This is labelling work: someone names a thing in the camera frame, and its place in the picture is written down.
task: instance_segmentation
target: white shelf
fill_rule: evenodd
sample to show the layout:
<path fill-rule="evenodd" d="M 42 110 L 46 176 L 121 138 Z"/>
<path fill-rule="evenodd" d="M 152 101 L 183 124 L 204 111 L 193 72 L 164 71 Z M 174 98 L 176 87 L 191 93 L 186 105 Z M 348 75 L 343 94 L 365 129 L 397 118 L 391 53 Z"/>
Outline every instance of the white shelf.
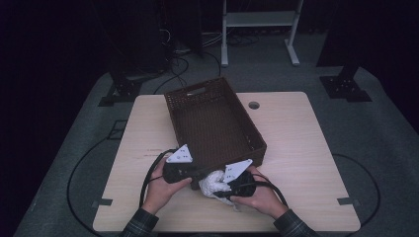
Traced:
<path fill-rule="evenodd" d="M 227 27 L 292 26 L 295 11 L 227 13 Z"/>

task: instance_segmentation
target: brown plastic basket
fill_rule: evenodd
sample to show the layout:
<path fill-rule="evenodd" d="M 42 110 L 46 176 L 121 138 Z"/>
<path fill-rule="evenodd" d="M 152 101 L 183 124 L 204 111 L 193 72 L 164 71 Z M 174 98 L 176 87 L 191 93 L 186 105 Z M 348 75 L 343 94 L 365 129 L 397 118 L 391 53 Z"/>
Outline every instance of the brown plastic basket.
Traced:
<path fill-rule="evenodd" d="M 262 165 L 267 145 L 225 78 L 166 93 L 179 146 L 208 172 L 252 159 Z"/>

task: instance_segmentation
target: light wood tabletop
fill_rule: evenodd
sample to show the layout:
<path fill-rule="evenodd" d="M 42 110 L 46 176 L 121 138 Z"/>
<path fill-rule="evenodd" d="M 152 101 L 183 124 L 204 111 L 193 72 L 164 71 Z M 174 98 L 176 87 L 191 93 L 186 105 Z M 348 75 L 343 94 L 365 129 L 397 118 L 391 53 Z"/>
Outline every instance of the light wood tabletop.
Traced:
<path fill-rule="evenodd" d="M 311 104 L 302 92 L 237 93 L 268 148 L 259 171 L 285 196 L 289 207 L 315 231 L 357 231 L 361 224 Z M 252 110 L 248 104 L 257 102 Z M 163 151 L 179 146 L 162 95 L 137 97 L 93 227 L 122 231 L 138 209 L 145 175 Z M 189 187 L 158 213 L 159 232 L 273 232 L 274 219 L 205 197 Z"/>

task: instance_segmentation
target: sleeve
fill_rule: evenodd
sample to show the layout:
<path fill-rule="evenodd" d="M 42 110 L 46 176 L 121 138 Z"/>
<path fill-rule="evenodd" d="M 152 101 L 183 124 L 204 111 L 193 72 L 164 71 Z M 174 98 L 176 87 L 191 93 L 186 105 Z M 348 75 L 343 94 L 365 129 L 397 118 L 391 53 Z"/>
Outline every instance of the sleeve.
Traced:
<path fill-rule="evenodd" d="M 291 209 L 274 222 L 275 227 L 283 237 L 313 237 L 319 236 L 308 227 Z"/>
<path fill-rule="evenodd" d="M 150 236 L 158 217 L 140 208 L 124 228 L 121 237 Z"/>

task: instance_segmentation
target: person's left hand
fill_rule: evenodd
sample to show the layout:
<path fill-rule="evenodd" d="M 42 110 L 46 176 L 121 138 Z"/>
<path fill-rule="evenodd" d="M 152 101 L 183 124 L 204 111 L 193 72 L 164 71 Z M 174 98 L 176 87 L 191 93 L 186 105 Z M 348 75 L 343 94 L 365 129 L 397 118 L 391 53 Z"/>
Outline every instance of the person's left hand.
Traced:
<path fill-rule="evenodd" d="M 159 209 L 167 204 L 173 194 L 183 189 L 192 181 L 192 178 L 187 178 L 178 183 L 168 184 L 162 177 L 163 166 L 166 163 L 166 159 L 167 158 L 162 159 L 151 174 L 151 182 L 148 184 L 147 195 L 144 204 L 141 207 L 154 215 Z"/>

